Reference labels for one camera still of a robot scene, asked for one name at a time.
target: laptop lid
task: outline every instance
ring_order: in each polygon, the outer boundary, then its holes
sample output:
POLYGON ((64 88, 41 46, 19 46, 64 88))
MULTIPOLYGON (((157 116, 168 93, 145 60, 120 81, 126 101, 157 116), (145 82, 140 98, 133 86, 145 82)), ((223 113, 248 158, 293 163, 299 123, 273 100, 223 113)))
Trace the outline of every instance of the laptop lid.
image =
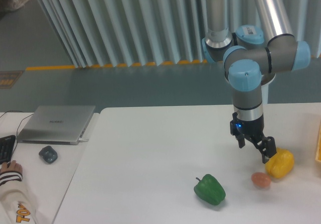
POLYGON ((78 144, 95 106, 39 106, 18 135, 18 142, 78 144))

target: yellow floor stripe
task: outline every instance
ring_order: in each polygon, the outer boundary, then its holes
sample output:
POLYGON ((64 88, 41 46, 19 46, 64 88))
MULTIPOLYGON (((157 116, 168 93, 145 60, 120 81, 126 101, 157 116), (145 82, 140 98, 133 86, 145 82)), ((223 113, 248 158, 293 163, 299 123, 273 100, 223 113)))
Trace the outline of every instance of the yellow floor stripe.
MULTIPOLYGON (((199 63, 207 63, 206 60, 203 62, 200 62, 199 60, 193 60, 192 62, 187 60, 181 60, 178 62, 178 64, 199 64, 199 63)), ((161 65, 174 65, 171 61, 165 61, 161 65)), ((148 62, 145 64, 145 66, 156 66, 155 62, 148 62)), ((98 64, 87 66, 86 68, 111 68, 113 67, 112 64, 106 64, 104 66, 100 66, 98 64)), ((127 67, 126 63, 119 63, 116 67, 127 67)), ((131 67, 141 67, 141 63, 135 62, 131 65, 131 67)), ((26 71, 38 71, 38 70, 61 70, 61 69, 76 69, 73 65, 66 65, 66 66, 43 66, 43 67, 27 67, 26 71)))

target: white sleeve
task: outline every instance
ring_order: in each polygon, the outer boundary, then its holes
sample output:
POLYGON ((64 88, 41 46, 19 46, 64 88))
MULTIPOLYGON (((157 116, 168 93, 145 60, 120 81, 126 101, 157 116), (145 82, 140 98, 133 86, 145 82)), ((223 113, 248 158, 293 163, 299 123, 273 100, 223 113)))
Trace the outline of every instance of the white sleeve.
POLYGON ((11 223, 36 224, 36 210, 19 172, 0 174, 0 201, 11 223))

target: black keyboard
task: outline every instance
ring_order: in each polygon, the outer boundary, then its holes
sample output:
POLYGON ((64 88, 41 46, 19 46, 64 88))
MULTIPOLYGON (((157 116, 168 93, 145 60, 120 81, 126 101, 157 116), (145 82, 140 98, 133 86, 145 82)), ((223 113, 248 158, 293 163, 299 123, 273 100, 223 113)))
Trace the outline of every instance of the black keyboard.
POLYGON ((16 137, 14 135, 0 138, 0 164, 11 160, 15 141, 16 137))

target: white table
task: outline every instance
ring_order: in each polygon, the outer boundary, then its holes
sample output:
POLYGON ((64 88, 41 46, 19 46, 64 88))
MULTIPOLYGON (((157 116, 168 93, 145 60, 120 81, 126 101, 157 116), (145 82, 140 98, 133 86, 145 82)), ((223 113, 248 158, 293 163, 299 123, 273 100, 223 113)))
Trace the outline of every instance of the white table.
MULTIPOLYGON (((16 135, 20 121, 30 114, 5 114, 0 118, 0 137, 16 135)), ((99 114, 94 114, 84 133, 84 139, 91 136, 98 117, 99 114)), ((29 119, 22 122, 19 131, 29 119)), ((53 223, 87 143, 79 143, 76 146, 51 145, 57 151, 58 159, 50 165, 38 154, 47 145, 18 143, 12 157, 12 160, 23 166, 23 178, 36 204, 36 217, 41 224, 53 223)))
POLYGON ((104 109, 55 223, 320 223, 321 166, 314 161, 321 103, 264 106, 267 136, 295 167, 269 189, 251 143, 230 135, 231 105, 104 109), (210 173, 226 191, 219 206, 193 188, 210 173))

